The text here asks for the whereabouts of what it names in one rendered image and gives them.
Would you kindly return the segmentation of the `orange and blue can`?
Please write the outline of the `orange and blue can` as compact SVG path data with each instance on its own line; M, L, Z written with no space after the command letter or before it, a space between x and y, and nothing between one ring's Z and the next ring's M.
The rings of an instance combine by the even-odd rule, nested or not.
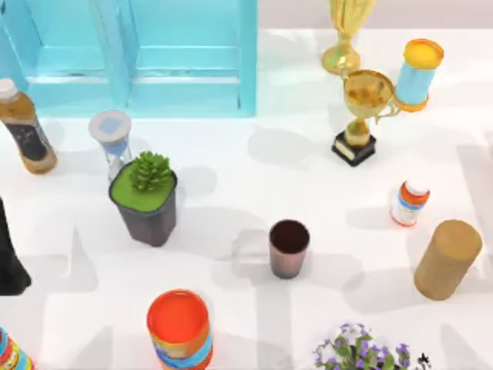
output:
M196 293L175 289L149 306L147 328L163 370L206 370L213 356L209 311Z

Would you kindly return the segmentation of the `light blue rack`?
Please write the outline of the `light blue rack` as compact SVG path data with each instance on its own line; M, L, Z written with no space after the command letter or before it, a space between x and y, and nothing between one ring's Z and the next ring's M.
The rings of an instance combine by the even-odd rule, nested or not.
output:
M0 0L0 77L43 117L256 112L257 0Z

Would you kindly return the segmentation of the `tan cork cylinder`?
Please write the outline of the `tan cork cylinder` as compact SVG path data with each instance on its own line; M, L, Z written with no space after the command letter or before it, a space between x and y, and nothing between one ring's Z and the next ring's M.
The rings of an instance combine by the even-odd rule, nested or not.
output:
M453 295L483 243L481 235L463 220L444 220L435 229L414 272L414 286L434 301Z

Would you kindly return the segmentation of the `gold trophy with black base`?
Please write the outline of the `gold trophy with black base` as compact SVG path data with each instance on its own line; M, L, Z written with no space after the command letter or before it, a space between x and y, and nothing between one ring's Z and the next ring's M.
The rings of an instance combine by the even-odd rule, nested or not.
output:
M394 98L394 85L380 72L360 69L341 70L344 102L354 119L339 133L332 151L352 167L375 154L376 139L367 124L399 114L401 108Z

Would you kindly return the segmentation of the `purple flowering plant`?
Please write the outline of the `purple flowering plant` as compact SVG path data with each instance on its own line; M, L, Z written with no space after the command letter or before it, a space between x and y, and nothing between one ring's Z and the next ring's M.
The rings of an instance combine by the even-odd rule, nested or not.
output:
M379 344L361 323L343 323L334 337L314 349L313 355L317 370L432 370L426 354L413 357L410 346L404 343L394 348Z

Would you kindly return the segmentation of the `light blue and yellow can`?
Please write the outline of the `light blue and yellow can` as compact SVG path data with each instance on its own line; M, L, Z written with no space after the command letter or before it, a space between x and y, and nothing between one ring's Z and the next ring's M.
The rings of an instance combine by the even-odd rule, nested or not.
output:
M404 47L404 63L394 90L394 97L405 112L426 107L436 69L442 63L444 50L429 39L413 39Z

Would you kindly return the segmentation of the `multicoloured striped can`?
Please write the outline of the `multicoloured striped can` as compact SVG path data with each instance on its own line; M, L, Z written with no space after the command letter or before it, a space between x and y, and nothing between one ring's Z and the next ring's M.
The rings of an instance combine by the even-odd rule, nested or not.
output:
M37 370L31 358L0 327L0 370Z

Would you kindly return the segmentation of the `blue sand hourglass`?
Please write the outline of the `blue sand hourglass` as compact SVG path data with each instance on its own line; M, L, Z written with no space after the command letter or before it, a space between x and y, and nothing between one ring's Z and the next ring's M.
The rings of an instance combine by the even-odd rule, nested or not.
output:
M98 113L89 122L89 133L103 148L108 164L108 178L112 182L118 172L132 161L129 134L132 121L118 110Z

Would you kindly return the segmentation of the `white and orange bottle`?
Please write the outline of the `white and orange bottle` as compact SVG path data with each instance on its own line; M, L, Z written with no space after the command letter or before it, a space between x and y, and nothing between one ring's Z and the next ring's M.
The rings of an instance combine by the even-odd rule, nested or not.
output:
M419 215L428 202L430 190L422 182L405 180L391 198L390 215L393 221L404 227L411 227L418 221Z

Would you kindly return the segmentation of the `dark brown cup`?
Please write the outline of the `dark brown cup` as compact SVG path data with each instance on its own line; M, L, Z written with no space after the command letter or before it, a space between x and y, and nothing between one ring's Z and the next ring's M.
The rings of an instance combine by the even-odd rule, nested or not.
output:
M295 278L310 244L308 229L298 220L275 223L269 232L270 268L281 279Z

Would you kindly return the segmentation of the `brown bottle with white cap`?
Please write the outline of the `brown bottle with white cap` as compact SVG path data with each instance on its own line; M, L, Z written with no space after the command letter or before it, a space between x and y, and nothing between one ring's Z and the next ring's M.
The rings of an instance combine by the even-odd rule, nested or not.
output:
M38 120L33 101L11 79L0 79L0 121L16 142L28 172L48 173L57 156Z

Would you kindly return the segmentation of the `tall gold trophy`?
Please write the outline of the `tall gold trophy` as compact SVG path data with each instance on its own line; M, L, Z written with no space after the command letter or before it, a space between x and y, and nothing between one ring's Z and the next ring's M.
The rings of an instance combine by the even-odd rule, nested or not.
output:
M322 66L330 73L353 72L361 66L360 55L351 45L352 38L366 22L377 0L330 0L330 17L337 31L337 44L327 49Z

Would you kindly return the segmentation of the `green plant in grey pot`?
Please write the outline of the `green plant in grey pot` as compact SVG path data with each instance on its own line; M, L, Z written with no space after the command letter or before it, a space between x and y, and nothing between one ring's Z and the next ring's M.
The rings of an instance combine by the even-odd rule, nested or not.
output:
M116 174L109 198L133 240L162 247L176 226L178 178L169 158L151 151L141 152Z

